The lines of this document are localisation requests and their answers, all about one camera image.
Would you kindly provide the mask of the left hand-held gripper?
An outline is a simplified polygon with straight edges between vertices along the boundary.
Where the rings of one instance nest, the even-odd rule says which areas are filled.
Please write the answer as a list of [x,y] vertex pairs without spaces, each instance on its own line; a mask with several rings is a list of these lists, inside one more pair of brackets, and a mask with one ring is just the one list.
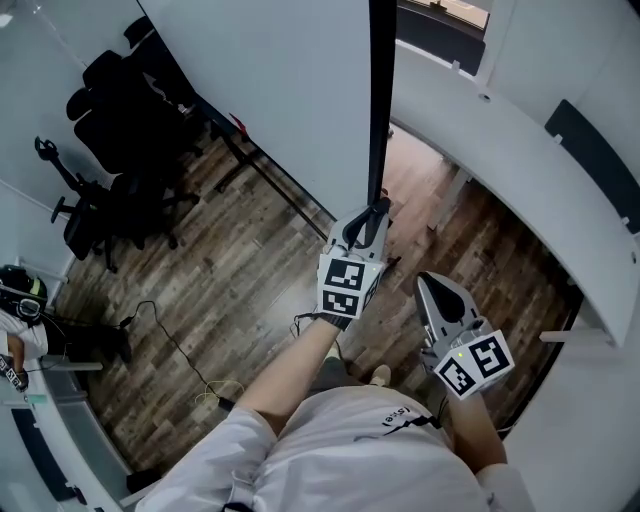
[[360,207],[338,219],[329,244],[318,263],[318,311],[347,319],[359,319],[381,282],[385,263],[365,258],[352,249],[380,245],[388,230],[390,200]]

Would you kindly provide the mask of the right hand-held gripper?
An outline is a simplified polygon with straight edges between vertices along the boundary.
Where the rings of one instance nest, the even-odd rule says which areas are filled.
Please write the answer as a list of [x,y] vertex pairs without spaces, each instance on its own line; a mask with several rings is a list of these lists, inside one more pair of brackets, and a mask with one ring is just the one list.
[[[436,334],[449,324],[468,324],[479,316],[471,294],[435,272],[418,274],[417,307],[423,325]],[[451,341],[423,348],[422,365],[458,400],[491,387],[515,367],[502,331],[494,330],[487,319],[476,319]]]

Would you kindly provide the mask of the person's left hand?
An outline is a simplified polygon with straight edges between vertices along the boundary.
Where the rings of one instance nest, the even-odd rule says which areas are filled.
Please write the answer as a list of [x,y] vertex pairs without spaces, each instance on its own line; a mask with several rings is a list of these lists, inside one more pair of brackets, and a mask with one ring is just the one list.
[[334,327],[338,328],[341,331],[345,331],[349,325],[351,324],[352,319],[345,316],[330,314],[326,312],[314,312],[312,314],[312,318],[314,320],[321,319]]

